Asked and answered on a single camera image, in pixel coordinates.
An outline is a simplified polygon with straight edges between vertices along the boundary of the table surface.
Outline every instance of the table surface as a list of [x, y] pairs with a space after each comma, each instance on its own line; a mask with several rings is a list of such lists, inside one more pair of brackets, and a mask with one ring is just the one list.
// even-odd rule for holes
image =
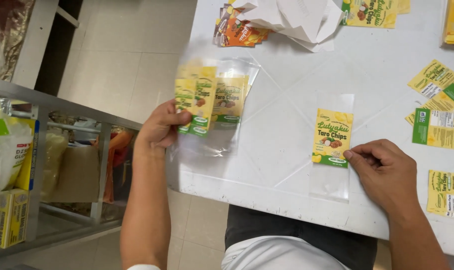
[[[198, 0], [190, 40], [212, 39], [226, 0]], [[255, 48], [219, 48], [219, 57], [251, 57], [262, 66], [246, 101], [237, 156], [168, 163], [169, 186], [243, 207], [388, 239], [385, 214], [350, 171], [349, 201], [310, 197], [315, 96], [355, 94], [351, 145], [387, 138], [417, 161], [425, 211], [428, 170], [454, 172], [454, 150], [411, 143], [404, 117], [427, 99], [407, 86], [430, 61], [454, 70], [454, 50], [439, 48], [441, 2], [411, 0], [395, 29], [339, 27], [335, 51], [310, 53], [282, 34]], [[454, 255], [454, 219], [427, 213], [444, 252]]]

